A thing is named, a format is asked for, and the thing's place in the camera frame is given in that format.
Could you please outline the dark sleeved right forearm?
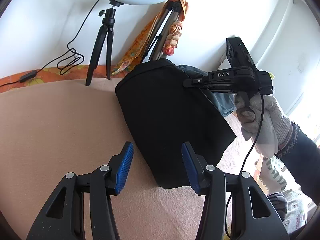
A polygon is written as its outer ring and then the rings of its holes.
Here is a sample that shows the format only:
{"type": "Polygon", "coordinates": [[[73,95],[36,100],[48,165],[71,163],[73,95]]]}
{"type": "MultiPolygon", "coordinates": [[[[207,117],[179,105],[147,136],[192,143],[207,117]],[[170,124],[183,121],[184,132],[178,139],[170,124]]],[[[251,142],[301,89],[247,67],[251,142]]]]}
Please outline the dark sleeved right forearm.
{"type": "Polygon", "coordinates": [[[319,205],[319,148],[297,124],[291,124],[291,139],[276,157],[287,167],[302,192],[319,205]]]}

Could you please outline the white gloved right hand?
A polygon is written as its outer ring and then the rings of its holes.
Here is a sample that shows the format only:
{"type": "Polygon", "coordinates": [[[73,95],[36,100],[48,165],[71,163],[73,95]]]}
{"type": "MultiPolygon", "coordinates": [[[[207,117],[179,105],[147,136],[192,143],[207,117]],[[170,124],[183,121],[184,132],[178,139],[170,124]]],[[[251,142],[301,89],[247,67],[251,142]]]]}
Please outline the white gloved right hand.
{"type": "Polygon", "coordinates": [[[265,158],[271,159],[287,145],[293,126],[274,96],[257,94],[245,101],[236,94],[234,103],[244,139],[253,139],[265,158]]]}

